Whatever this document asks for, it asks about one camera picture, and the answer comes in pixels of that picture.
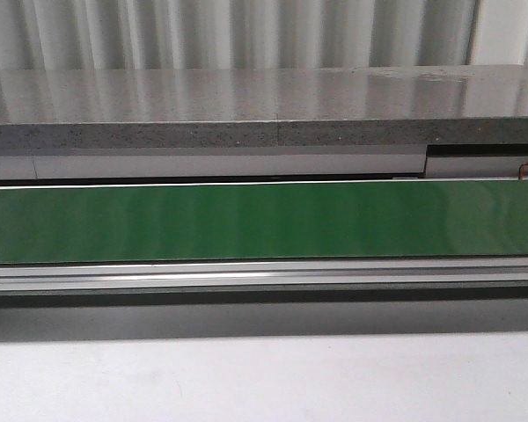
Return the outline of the aluminium conveyor frame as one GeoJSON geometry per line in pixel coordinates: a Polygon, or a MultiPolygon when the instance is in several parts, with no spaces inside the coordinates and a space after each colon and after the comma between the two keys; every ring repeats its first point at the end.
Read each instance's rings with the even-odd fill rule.
{"type": "MultiPolygon", "coordinates": [[[[129,185],[208,184],[54,187],[129,185]]],[[[0,265],[0,308],[518,298],[528,255],[0,265]]]]}

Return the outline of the green conveyor belt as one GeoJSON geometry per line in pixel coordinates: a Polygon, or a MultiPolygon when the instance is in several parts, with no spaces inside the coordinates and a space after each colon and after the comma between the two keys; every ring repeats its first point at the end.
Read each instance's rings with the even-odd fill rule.
{"type": "Polygon", "coordinates": [[[528,179],[0,188],[0,265],[470,255],[528,255],[528,179]]]}

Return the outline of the grey stone counter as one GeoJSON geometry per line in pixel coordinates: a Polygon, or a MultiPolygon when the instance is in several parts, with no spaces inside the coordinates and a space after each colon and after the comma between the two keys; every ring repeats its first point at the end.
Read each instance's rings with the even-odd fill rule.
{"type": "Polygon", "coordinates": [[[528,66],[0,70],[0,181],[528,177],[528,66]]]}

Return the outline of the white pleated curtain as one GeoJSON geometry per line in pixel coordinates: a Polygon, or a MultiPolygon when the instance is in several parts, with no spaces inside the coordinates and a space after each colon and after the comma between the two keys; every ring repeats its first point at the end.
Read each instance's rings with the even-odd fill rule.
{"type": "Polygon", "coordinates": [[[528,1],[0,1],[0,69],[528,65],[528,1]]]}

